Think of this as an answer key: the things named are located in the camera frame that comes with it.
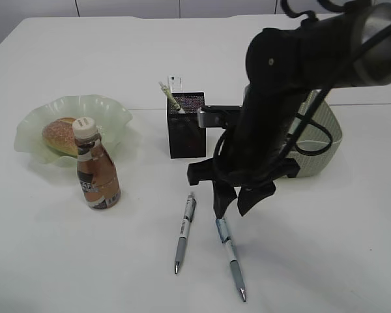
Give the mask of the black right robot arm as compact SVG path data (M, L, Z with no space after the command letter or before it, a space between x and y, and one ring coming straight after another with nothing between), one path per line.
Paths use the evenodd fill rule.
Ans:
M249 84L213 156L188 167L191 185L211 181L216 218L237 203L245 215L300 171L289 152L333 89L391 84L391 3L321 1L334 17L301 12L296 29L265 28L246 53Z

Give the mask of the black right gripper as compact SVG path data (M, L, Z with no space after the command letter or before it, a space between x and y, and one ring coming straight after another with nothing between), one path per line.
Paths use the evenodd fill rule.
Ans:
M308 54L315 28L265 28L246 53L249 86L237 123L227 127L214 156L188 167L189 184L212 181L213 209L222 219L237 198L245 216L276 191L273 173L284 159L280 151L301 103L311 91Z

